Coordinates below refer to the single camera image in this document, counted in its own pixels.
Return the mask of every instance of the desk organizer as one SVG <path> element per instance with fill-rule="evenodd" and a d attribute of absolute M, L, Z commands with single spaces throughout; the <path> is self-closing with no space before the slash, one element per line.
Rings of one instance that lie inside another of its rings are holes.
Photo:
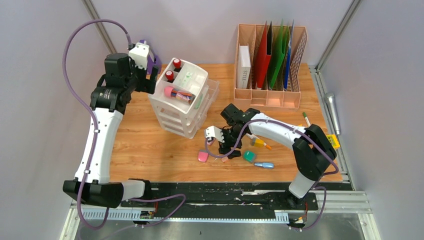
<path fill-rule="evenodd" d="M 299 109 L 301 101 L 301 90 L 299 88 L 298 72 L 301 64 L 302 56 L 308 40 L 306 28 L 303 26 L 295 26 L 293 31 L 290 55 L 290 71 L 288 76 L 287 90 L 260 90 L 252 89 L 252 78 L 254 67 L 254 58 L 258 52 L 262 33 L 265 25 L 257 24 L 239 24 L 238 35 L 235 50 L 234 64 L 234 104 L 240 109 L 254 108 L 260 111 L 276 111 L 276 112 L 296 112 Z M 276 40 L 280 26 L 273 26 L 273 40 Z M 239 45 L 249 46 L 250 52 L 250 75 L 248 79 L 247 89 L 236 88 L 237 62 L 239 57 Z"/>
<path fill-rule="evenodd" d="M 154 94 L 149 94 L 148 99 L 163 129 L 192 139 L 203 125 L 211 103 L 217 99 L 219 82 L 210 80 L 203 68 L 182 59 L 180 71 L 174 71 L 174 59 L 160 75 Z M 168 82 L 167 71 L 173 71 L 173 83 Z M 167 97 L 164 90 L 168 86 L 188 91 L 196 97 L 191 104 Z"/>

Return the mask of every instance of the wooden tabletop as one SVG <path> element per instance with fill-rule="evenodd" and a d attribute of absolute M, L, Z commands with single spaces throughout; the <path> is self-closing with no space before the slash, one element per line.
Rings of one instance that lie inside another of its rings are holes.
<path fill-rule="evenodd" d="M 204 129 L 215 125 L 223 127 L 225 120 L 221 111 L 233 99 L 233 64 L 199 64 L 209 73 L 209 78 L 219 81 L 219 95 L 207 112 L 201 129 L 193 139 L 188 139 L 162 129 L 145 93 L 134 92 L 127 105 L 122 123 L 116 134 L 110 162 L 110 180 L 125 181 L 130 178 L 152 182 L 291 182 L 298 171 L 293 151 L 272 140 L 265 142 L 272 147 L 253 147 L 249 139 L 243 138 L 241 152 L 250 150 L 257 154 L 257 162 L 274 163 L 274 169 L 253 166 L 242 157 L 222 163 L 209 157 L 206 163 L 199 162 L 198 152 L 204 149 Z M 306 126 L 302 112 L 309 121 L 319 125 L 327 133 L 326 123 L 313 84 L 308 65 L 299 70 L 302 93 L 298 112 L 265 112 L 277 120 Z M 209 148 L 218 154 L 218 144 Z M 340 182 L 340 174 L 325 176 L 322 181 Z"/>

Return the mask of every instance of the wall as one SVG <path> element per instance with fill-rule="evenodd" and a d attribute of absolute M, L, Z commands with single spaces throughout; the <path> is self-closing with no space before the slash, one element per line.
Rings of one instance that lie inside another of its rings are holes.
<path fill-rule="evenodd" d="M 0 3 L 0 239 L 59 238 L 71 203 L 62 184 L 81 161 L 90 120 L 68 92 L 62 54 L 89 19 L 80 1 Z M 108 52 L 94 26 L 80 33 L 67 69 L 87 101 Z"/>
<path fill-rule="evenodd" d="M 316 65 L 351 0 L 93 0 L 101 18 L 121 22 L 135 40 L 146 39 L 163 63 L 179 57 L 193 63 L 234 63 L 238 24 L 306 26 L 303 61 Z M 120 50 L 125 37 L 106 29 Z"/>
<path fill-rule="evenodd" d="M 424 235 L 423 12 L 422 0 L 362 1 L 322 70 L 384 240 Z"/>

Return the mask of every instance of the red bottle cap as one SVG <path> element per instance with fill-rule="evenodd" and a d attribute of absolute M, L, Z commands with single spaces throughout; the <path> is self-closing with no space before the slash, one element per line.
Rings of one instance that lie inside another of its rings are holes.
<path fill-rule="evenodd" d="M 165 77 L 169 81 L 174 80 L 174 72 L 173 71 L 166 71 L 165 72 Z"/>
<path fill-rule="evenodd" d="M 179 58 L 175 58 L 175 59 L 172 61 L 172 64 L 173 64 L 173 66 L 174 66 L 176 69 L 181 68 L 181 60 L 180 60 Z"/>

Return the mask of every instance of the gray floor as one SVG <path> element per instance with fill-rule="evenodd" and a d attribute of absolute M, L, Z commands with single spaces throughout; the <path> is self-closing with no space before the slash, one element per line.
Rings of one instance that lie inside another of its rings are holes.
<path fill-rule="evenodd" d="M 311 224 L 316 214 L 308 214 Z M 90 221 L 93 225 L 100 220 Z M 81 228 L 81 239 L 102 239 L 126 226 L 134 225 L 129 221 L 110 220 L 98 231 Z M 312 229 L 296 232 L 282 224 L 262 223 L 200 223 L 200 222 L 163 222 L 147 228 L 130 228 L 108 240 L 364 240 L 361 224 L 356 214 L 328 213 Z"/>

